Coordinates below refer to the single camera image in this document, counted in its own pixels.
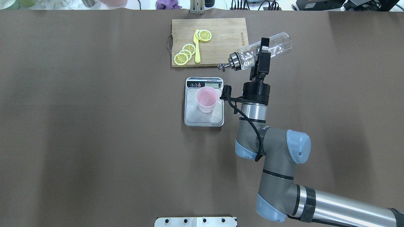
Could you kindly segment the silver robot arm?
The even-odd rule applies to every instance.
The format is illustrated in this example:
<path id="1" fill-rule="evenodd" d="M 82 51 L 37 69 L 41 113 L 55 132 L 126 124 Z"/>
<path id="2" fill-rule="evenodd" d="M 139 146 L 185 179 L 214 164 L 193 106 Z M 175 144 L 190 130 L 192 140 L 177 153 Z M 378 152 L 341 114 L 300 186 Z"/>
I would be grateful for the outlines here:
<path id="1" fill-rule="evenodd" d="M 266 125 L 270 86 L 264 83 L 270 59 L 291 51 L 287 33 L 262 38 L 230 56 L 235 70 L 251 68 L 238 98 L 223 95 L 239 113 L 235 152 L 239 157 L 264 158 L 256 211 L 265 219 L 284 222 L 291 218 L 304 223 L 336 227 L 402 227 L 403 212 L 381 208 L 294 183 L 297 164 L 305 163 L 311 151 L 306 133 Z"/>

